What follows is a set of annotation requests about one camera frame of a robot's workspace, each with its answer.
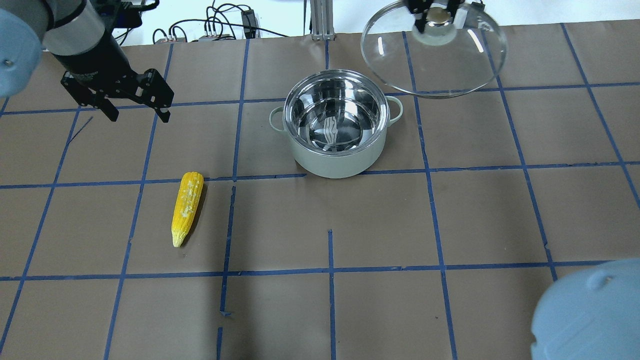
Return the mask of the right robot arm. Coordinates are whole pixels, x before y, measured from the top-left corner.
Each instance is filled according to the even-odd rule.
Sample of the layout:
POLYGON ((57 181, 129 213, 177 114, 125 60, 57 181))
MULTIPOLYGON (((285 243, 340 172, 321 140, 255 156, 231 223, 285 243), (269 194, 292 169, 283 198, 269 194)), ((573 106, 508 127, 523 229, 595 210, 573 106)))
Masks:
POLYGON ((436 262, 409 269, 425 300, 420 360, 639 358, 639 21, 512 26, 513 69, 475 122, 512 158, 464 166, 473 111, 416 100, 419 199, 436 262))

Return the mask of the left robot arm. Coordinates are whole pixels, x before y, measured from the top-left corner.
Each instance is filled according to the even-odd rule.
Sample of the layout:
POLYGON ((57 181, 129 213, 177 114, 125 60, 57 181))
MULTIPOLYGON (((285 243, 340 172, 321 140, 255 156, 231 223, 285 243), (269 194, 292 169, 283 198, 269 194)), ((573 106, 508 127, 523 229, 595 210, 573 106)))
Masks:
POLYGON ((158 0, 3 0, 0 5, 0 93, 9 98, 28 85, 43 51, 63 66, 61 85, 81 107, 98 109, 110 121, 112 99, 153 109, 167 123, 174 91, 160 71, 133 70, 115 39, 116 29, 142 25, 142 13, 158 0))

